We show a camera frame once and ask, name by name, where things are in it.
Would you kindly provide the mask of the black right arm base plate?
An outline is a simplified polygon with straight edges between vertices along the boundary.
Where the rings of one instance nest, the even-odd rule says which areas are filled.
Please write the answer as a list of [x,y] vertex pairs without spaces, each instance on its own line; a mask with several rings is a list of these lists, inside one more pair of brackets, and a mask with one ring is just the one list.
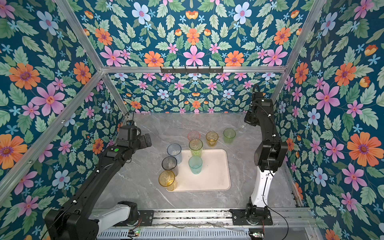
[[272,226],[273,219],[267,209],[251,211],[249,216],[245,209],[230,209],[234,226]]

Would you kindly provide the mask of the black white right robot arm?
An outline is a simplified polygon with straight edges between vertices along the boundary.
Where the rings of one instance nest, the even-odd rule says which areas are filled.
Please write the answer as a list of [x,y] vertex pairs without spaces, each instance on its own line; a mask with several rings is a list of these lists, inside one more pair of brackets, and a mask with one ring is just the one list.
[[270,216],[268,196],[275,173],[282,166],[288,151],[283,142],[274,118],[274,103],[265,98],[262,92],[252,94],[251,108],[245,116],[245,123],[259,126],[262,132],[261,144],[255,151],[254,162],[257,177],[253,193],[246,206],[246,219],[251,225],[265,222]]

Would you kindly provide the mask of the pink translucent short cup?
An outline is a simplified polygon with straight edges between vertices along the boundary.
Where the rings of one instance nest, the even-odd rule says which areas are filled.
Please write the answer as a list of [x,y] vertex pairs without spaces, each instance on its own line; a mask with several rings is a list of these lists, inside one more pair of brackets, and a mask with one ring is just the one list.
[[201,134],[198,131],[190,131],[187,135],[187,138],[189,141],[195,140],[195,139],[200,139]]

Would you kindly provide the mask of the amber translucent tall cup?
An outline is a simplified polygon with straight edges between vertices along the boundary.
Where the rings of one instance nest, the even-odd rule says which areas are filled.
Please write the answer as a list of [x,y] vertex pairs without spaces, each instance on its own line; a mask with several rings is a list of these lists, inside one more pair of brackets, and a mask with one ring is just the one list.
[[177,187],[176,176],[172,171],[163,171],[158,178],[159,184],[167,191],[174,191]]

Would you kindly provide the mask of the beige rectangular tray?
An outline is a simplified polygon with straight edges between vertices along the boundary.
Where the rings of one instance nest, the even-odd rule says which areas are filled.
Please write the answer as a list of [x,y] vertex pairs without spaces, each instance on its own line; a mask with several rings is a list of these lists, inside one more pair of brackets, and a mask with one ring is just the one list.
[[189,166],[191,157],[191,151],[182,151],[182,162],[178,165],[179,173],[173,192],[226,191],[231,188],[228,156],[225,150],[203,150],[203,164],[198,174],[194,174]]

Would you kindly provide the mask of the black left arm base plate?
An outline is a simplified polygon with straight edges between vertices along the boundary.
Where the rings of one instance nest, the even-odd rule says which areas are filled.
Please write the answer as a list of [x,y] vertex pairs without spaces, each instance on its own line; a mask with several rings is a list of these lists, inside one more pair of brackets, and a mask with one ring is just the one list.
[[138,210],[137,213],[134,213],[127,220],[122,221],[119,224],[127,227],[151,226],[154,220],[154,213],[153,210]]

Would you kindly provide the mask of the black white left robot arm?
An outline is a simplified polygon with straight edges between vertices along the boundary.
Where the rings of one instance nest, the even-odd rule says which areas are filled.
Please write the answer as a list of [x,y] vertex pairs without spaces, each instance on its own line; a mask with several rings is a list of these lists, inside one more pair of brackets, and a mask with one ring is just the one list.
[[120,222],[135,225],[140,217],[136,203],[120,201],[105,217],[91,219],[99,197],[114,175],[132,160],[137,150],[152,146],[149,134],[130,120],[120,127],[117,142],[99,156],[98,166],[78,191],[59,209],[45,216],[47,232],[52,240],[94,240],[97,235]]

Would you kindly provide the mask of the dark grey translucent cup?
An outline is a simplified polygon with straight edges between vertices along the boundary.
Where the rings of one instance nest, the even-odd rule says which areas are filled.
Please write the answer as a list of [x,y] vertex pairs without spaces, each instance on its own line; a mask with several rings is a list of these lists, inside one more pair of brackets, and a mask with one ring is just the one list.
[[173,172],[175,176],[179,173],[177,159],[173,156],[167,156],[162,160],[162,168],[165,171]]

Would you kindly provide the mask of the green translucent tall cup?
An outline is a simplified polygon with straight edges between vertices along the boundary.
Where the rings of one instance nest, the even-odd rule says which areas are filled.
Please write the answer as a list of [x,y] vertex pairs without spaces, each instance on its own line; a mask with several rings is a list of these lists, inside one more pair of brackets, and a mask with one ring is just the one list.
[[189,142],[189,148],[192,156],[202,156],[203,142],[200,139],[193,139]]

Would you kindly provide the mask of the blue translucent tall cup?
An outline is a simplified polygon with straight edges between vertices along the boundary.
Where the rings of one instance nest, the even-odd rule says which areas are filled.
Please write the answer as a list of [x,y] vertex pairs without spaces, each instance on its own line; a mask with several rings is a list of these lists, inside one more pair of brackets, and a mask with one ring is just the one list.
[[167,153],[169,156],[174,157],[178,164],[182,162],[182,147],[179,144],[170,144],[167,148]]

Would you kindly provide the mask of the teal translucent short cup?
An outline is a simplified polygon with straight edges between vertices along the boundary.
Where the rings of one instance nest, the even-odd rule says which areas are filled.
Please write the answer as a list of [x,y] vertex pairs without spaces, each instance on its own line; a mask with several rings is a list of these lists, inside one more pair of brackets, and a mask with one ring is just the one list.
[[192,156],[188,161],[190,170],[193,174],[198,175],[202,171],[203,160],[199,156]]

